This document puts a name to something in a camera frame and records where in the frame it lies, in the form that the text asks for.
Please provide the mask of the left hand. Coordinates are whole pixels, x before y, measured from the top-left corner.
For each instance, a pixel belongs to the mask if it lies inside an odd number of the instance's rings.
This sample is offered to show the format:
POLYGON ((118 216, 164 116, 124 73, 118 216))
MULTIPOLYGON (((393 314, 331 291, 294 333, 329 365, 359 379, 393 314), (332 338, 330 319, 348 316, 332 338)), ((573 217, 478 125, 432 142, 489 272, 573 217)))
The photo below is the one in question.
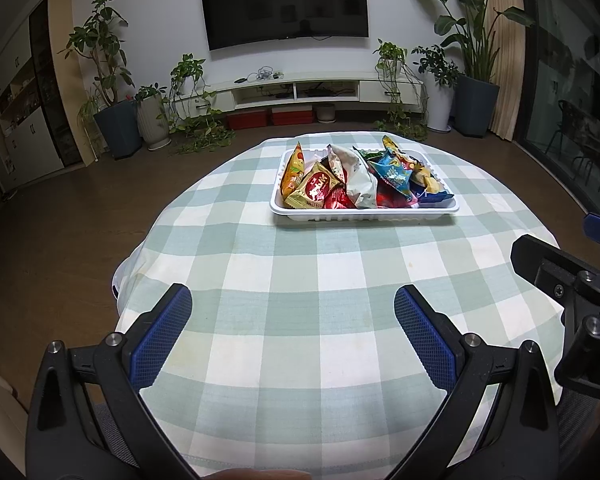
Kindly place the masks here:
POLYGON ((291 469, 257 470, 247 468, 227 469, 208 476, 202 480, 311 480, 306 471, 291 469))

